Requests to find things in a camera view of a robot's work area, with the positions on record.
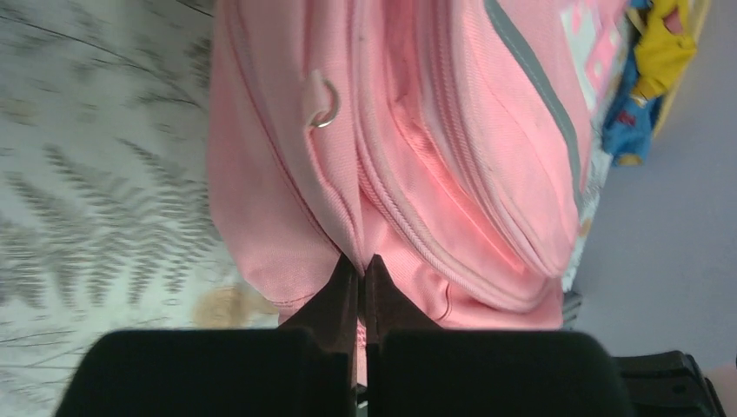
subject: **gray wall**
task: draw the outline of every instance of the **gray wall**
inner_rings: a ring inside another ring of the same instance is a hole
[[[737,0],[713,1],[650,159],[611,171],[576,278],[576,328],[612,354],[737,354]]]

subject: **yellow fabric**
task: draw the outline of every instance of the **yellow fabric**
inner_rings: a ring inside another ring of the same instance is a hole
[[[642,165],[642,158],[635,154],[624,154],[617,160],[617,165],[622,167],[633,167],[636,165]]]
[[[653,0],[647,27],[634,47],[640,79],[632,94],[650,100],[662,96],[678,81],[696,55],[696,42],[688,28],[688,0]],[[683,31],[672,33],[664,18],[678,8]]]

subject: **black object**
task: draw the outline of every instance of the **black object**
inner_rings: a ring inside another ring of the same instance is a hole
[[[355,415],[357,321],[367,330],[370,416],[633,415],[615,362],[591,337],[441,330],[379,256],[363,276],[342,256],[328,284],[277,330],[108,334],[56,415]],[[618,363],[626,381],[645,369]]]
[[[725,417],[714,386],[690,354],[615,359],[638,416]]]

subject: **patterned fabric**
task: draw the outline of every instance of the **patterned fabric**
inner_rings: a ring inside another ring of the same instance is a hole
[[[0,415],[52,414],[112,329],[276,324],[209,219],[212,3],[0,0]]]
[[[591,163],[588,167],[588,181],[586,190],[583,195],[583,210],[581,214],[581,231],[571,256],[571,262],[568,264],[568,271],[563,276],[563,290],[570,291],[574,285],[576,270],[581,263],[581,255],[586,244],[588,232],[591,230],[594,221],[596,208],[599,207],[599,199],[604,183],[607,181],[607,174],[612,165],[612,156],[605,153],[601,148],[601,135],[603,131],[604,119],[607,117],[609,107],[616,96],[617,90],[621,83],[621,75],[624,65],[627,62],[628,45],[632,40],[633,28],[629,21],[623,17],[617,25],[622,36],[622,43],[616,62],[613,64],[612,76],[609,81],[609,89],[604,100],[598,107],[596,115],[591,121],[592,129],[594,129],[594,146],[591,155]]]

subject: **stitching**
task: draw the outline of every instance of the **stitching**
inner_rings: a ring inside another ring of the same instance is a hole
[[[492,0],[492,1],[494,1],[497,4],[497,6],[499,7],[499,9],[502,10],[502,12],[504,12],[503,9],[501,8],[501,6],[496,2],[496,0]],[[538,77],[535,74],[535,72],[532,71],[532,68],[530,67],[530,65],[529,65],[526,57],[520,52],[519,49],[517,49],[517,46],[515,45],[515,43],[512,42],[511,37],[509,37],[508,33],[506,32],[506,30],[504,29],[504,27],[501,25],[501,21],[499,20],[499,17],[493,11],[490,11],[490,10],[487,9],[487,12],[488,12],[487,14],[489,15],[489,18],[492,20],[492,23],[494,24],[494,27],[495,27],[497,33],[499,33],[501,35],[501,37],[506,40],[505,44],[508,46],[508,48],[511,48],[514,52],[516,52],[515,56],[517,58],[517,62],[520,63],[520,65],[527,70],[526,73],[528,74],[529,77],[531,77],[533,79],[532,81],[535,84],[535,86],[538,87],[537,88],[537,91],[549,103],[552,103],[553,100],[550,98],[550,96],[548,95],[547,91],[545,89],[540,88],[541,85],[542,85],[542,82],[540,81],[540,79],[538,79]],[[555,106],[551,105],[551,106],[546,106],[546,107],[548,107],[548,110],[551,113],[554,114],[554,117],[555,118],[562,119],[561,114],[558,112],[558,109]],[[574,164],[577,165],[577,168],[578,168],[577,169],[578,170],[578,175],[576,175],[576,178],[574,179],[574,198],[575,198],[575,200],[577,202],[576,203],[576,206],[578,207],[580,205],[578,203],[578,201],[581,199],[580,198],[581,191],[579,190],[579,184],[581,182],[581,155],[579,155],[579,150],[578,150],[578,136],[576,135],[575,129],[574,129],[573,132],[568,131],[568,126],[563,126],[563,127],[558,126],[558,129],[561,130],[561,133],[563,134],[564,140],[565,140],[565,137],[566,137],[567,132],[568,132],[569,135],[572,134],[572,138],[574,139],[574,143],[571,144],[571,145],[569,145],[568,144],[568,141],[566,141],[566,147],[568,149],[574,149],[575,150],[575,156],[576,156],[576,158],[570,158],[569,157],[568,159],[570,160],[570,164],[571,164],[571,166],[570,166],[571,171],[572,171],[571,174],[573,174],[573,171],[574,171],[573,170]]]
[[[335,245],[335,243],[332,241],[332,239],[329,238],[327,233],[325,233],[325,230],[320,227],[319,222],[317,222],[315,215],[312,213],[312,210],[309,208],[308,204],[304,201],[304,198],[302,198],[302,195],[299,194],[299,191],[296,189],[296,185],[294,184],[294,181],[289,177],[289,172],[287,171],[286,167],[284,166],[284,162],[279,158],[278,151],[276,150],[276,145],[274,144],[274,140],[272,138],[273,132],[269,131],[269,126],[267,125],[266,117],[263,116],[258,109],[258,106],[256,105],[256,100],[254,99],[253,95],[255,92],[250,88],[248,84],[248,76],[245,75],[243,72],[243,68],[241,63],[238,60],[238,51],[236,48],[237,41],[235,40],[236,36],[234,35],[234,30],[240,29],[240,31],[243,34],[243,37],[247,37],[247,31],[246,29],[241,25],[240,23],[240,16],[242,15],[242,9],[237,5],[236,6],[236,13],[232,14],[232,21],[233,24],[226,24],[226,31],[228,33],[227,39],[229,40],[229,45],[231,49],[233,50],[233,56],[236,58],[236,67],[239,69],[239,73],[241,75],[241,78],[243,79],[243,85],[245,86],[245,90],[247,91],[249,95],[249,100],[251,101],[251,105],[254,108],[254,111],[256,113],[257,118],[259,119],[259,122],[262,125],[263,133],[267,137],[267,140],[269,142],[269,150],[271,151],[271,156],[274,159],[274,162],[277,165],[277,171],[279,172],[280,176],[282,177],[282,181],[287,186],[287,189],[289,190],[289,193],[292,195],[292,197],[295,199],[295,202],[297,203],[297,206],[299,207],[300,211],[302,211],[302,214],[304,215],[305,219],[308,221],[312,229],[320,236],[320,238],[329,244],[333,249],[335,249],[336,252],[339,252],[338,247]]]
[[[362,131],[371,131],[372,129],[364,127],[369,125],[365,119],[366,116],[362,115],[359,111],[359,125],[362,126]],[[493,282],[485,280],[483,276],[473,271],[470,267],[460,262],[445,248],[442,247],[428,232],[427,225],[416,213],[416,210],[406,200],[403,193],[397,192],[399,186],[395,185],[394,178],[391,175],[381,177],[378,173],[380,170],[382,173],[390,174],[390,170],[378,169],[376,165],[380,167],[385,165],[385,161],[382,159],[382,149],[371,141],[357,141],[359,149],[359,163],[362,165],[364,175],[367,177],[370,187],[374,190],[375,205],[377,208],[385,214],[388,220],[391,221],[395,230],[404,236],[406,242],[412,242],[415,246],[415,250],[424,257],[430,265],[436,270],[448,276],[451,281],[454,281],[461,287],[471,290],[472,292],[489,293],[492,295],[487,298],[499,299],[501,296],[507,296],[513,301],[519,303],[529,303],[530,300],[525,297],[519,297],[505,288],[501,288],[495,285]],[[477,280],[473,280],[470,288],[468,282],[464,283],[460,279],[463,273],[467,273],[476,277]]]
[[[296,303],[298,301],[302,301],[302,300],[305,300],[305,299],[308,299],[308,298],[312,298],[315,294],[317,294],[317,293],[311,293],[311,294],[305,295],[303,297],[295,298],[294,300],[287,300],[287,301],[272,301],[272,300],[269,300],[269,302],[271,302],[272,304],[274,304],[275,306],[278,306],[278,307],[289,307],[290,304],[294,304],[294,303]]]
[[[447,286],[445,287],[445,301],[448,303],[448,306],[445,308],[445,313],[443,313],[440,318],[436,320],[438,322],[446,320],[450,316],[450,313],[453,312],[453,303],[450,302],[450,292],[452,291],[452,288],[450,287],[449,281],[446,281],[446,283]]]
[[[477,58],[476,54],[473,54],[473,58],[475,60],[476,68],[481,68],[481,65],[478,63],[478,58]],[[482,79],[483,79],[483,82],[487,86],[489,86],[486,77],[483,77],[483,75],[482,75]],[[508,109],[508,107],[504,104],[504,102],[494,92],[491,93],[491,96],[495,99],[496,103],[502,109],[504,109],[504,111],[510,116],[510,119],[517,125],[517,127],[520,129],[520,131],[522,132],[522,134],[528,139],[528,142],[531,142],[530,137],[527,135],[525,129],[521,126],[520,121],[518,120],[517,117],[515,117],[514,113]],[[549,187],[554,191],[553,176],[550,175],[550,171],[548,170],[548,167],[546,167],[542,163],[540,153],[537,152],[536,150],[534,150],[533,153],[534,153],[534,158],[537,160],[538,164],[542,167],[542,170],[545,172],[545,178],[548,180]],[[478,158],[474,158],[474,163],[475,163],[477,169],[478,169],[478,165],[479,164],[481,164],[483,167],[487,167],[488,168],[488,165],[485,164],[483,161],[479,161]],[[503,191],[503,194],[508,197],[508,193],[506,192],[505,187],[500,186],[499,188]],[[554,195],[555,195],[556,202],[559,204],[559,207],[562,206],[563,203],[561,201],[561,196],[557,192],[554,192]],[[526,216],[524,216],[524,215],[519,216],[518,215],[519,213],[521,213],[522,210],[517,206],[517,204],[515,203],[515,201],[512,200],[512,199],[510,199],[510,198],[506,198],[506,199],[503,199],[503,200],[500,198],[499,199],[499,204],[501,204],[501,206],[504,207],[507,211],[509,211],[509,206],[511,206],[512,208],[514,208],[514,210],[515,210],[515,212],[516,212],[517,215],[512,215],[511,216],[511,217],[513,217],[512,218],[512,222],[524,234],[525,238],[527,239],[527,241],[530,244],[530,247],[533,249],[535,255],[537,256],[537,261],[532,261],[532,263],[539,264],[536,268],[541,267],[539,269],[541,270],[540,272],[542,272],[543,274],[550,274],[550,271],[549,271],[550,268],[548,267],[548,264],[542,259],[542,257],[540,256],[540,254],[538,252],[538,249],[540,247],[539,240],[536,241],[536,242],[533,242],[530,239],[530,237],[529,237],[530,235],[536,235],[536,233],[534,232],[534,228],[530,225],[530,222],[528,221],[528,219],[527,219]],[[517,249],[517,246],[518,245],[516,245],[514,243],[514,240],[515,239],[512,238],[512,237],[509,237],[508,240],[510,241],[509,244],[513,248]]]

